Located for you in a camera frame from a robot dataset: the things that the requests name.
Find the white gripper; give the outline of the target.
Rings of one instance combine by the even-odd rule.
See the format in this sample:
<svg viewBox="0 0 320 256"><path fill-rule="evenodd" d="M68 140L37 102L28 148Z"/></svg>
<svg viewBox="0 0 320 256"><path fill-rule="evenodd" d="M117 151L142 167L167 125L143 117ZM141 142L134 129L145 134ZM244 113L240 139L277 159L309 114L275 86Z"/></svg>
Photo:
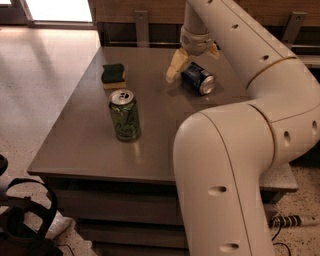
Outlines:
<svg viewBox="0 0 320 256"><path fill-rule="evenodd" d="M166 80L168 83L173 83L177 79L181 70L189 60L189 54L199 56L208 51L215 59L219 59L220 57L218 47L213 43L210 33L207 30L204 32L192 32L183 25L181 28L180 43L182 48L175 51L166 72Z"/></svg>

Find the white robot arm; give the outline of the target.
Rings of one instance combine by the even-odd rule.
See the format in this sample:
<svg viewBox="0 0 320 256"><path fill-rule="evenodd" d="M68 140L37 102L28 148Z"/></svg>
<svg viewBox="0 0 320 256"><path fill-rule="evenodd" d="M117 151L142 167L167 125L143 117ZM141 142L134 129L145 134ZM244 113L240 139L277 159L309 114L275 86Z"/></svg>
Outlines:
<svg viewBox="0 0 320 256"><path fill-rule="evenodd" d="M259 178L320 139L320 86L234 0L186 0L183 49L217 42L249 94L199 111L177 131L173 163L190 256L274 256Z"/></svg>

